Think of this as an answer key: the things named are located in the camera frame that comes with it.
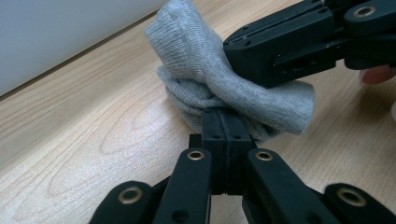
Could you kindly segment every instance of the light wood surface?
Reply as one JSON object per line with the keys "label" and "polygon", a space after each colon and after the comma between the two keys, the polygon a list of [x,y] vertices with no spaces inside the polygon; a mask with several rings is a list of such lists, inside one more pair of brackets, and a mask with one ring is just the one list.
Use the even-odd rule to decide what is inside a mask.
{"label": "light wood surface", "polygon": [[[195,1],[222,38],[296,1]],[[167,100],[161,64],[139,22],[0,101],[0,223],[87,223],[127,180],[154,185],[172,173],[189,127]],[[316,89],[306,133],[262,147],[311,188],[344,182],[396,212],[396,80],[362,86],[337,68],[304,80]],[[212,223],[244,223],[241,199],[217,196]]]}

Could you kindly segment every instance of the wood grain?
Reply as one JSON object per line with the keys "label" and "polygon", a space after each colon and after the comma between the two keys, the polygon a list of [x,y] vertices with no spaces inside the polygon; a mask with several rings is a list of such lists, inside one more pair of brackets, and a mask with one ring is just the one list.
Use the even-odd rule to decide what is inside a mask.
{"label": "wood grain", "polygon": [[[296,1],[195,1],[225,38]],[[142,21],[0,101],[0,223],[87,223],[127,180],[171,174],[191,130],[167,100]],[[396,212],[396,80],[361,86],[337,68],[304,78],[316,89],[306,133],[263,144],[311,188],[345,182]],[[216,196],[212,223],[245,223],[238,197]]]}

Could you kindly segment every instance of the metal rivet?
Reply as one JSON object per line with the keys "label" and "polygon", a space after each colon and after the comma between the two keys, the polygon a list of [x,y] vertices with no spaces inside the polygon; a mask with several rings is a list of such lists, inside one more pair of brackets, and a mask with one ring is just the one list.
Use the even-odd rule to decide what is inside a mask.
{"label": "metal rivet", "polygon": [[[127,193],[134,193],[133,197],[127,196]],[[139,201],[143,196],[143,191],[138,188],[138,187],[130,187],[128,189],[124,189],[120,194],[119,194],[119,201],[120,203],[123,204],[131,204],[131,203],[136,203]]]}
{"label": "metal rivet", "polygon": [[192,151],[187,154],[187,157],[192,161],[199,161],[203,159],[205,154],[202,151]]}
{"label": "metal rivet", "polygon": [[261,161],[271,161],[274,157],[268,152],[260,151],[256,153],[256,158]]}
{"label": "metal rivet", "polygon": [[337,190],[337,196],[345,203],[350,205],[363,207],[367,204],[366,200],[354,189],[340,188]]}
{"label": "metal rivet", "polygon": [[353,15],[355,17],[361,18],[361,17],[366,17],[366,16],[370,16],[371,14],[373,14],[375,12],[375,7],[361,7],[358,8]]}

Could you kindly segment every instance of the gray fabric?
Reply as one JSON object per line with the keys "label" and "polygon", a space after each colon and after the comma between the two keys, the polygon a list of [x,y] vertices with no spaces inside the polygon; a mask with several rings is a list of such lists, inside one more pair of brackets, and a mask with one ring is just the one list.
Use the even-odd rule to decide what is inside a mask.
{"label": "gray fabric", "polygon": [[201,131],[200,113],[209,107],[238,111],[254,138],[302,133],[311,120],[314,91],[292,81],[265,89],[236,75],[222,40],[189,0],[171,0],[147,28],[146,37],[163,61],[158,75],[184,120]]}

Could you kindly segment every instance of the gray sock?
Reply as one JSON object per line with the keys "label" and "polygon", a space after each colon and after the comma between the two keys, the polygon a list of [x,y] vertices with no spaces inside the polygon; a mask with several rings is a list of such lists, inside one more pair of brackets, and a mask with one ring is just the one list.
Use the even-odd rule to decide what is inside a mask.
{"label": "gray sock", "polygon": [[311,120],[311,85],[292,81],[265,89],[239,77],[228,64],[222,40],[191,1],[169,1],[146,36],[163,61],[158,74],[169,98],[196,132],[201,131],[201,111],[209,107],[238,111],[249,133],[260,140],[302,133]]}

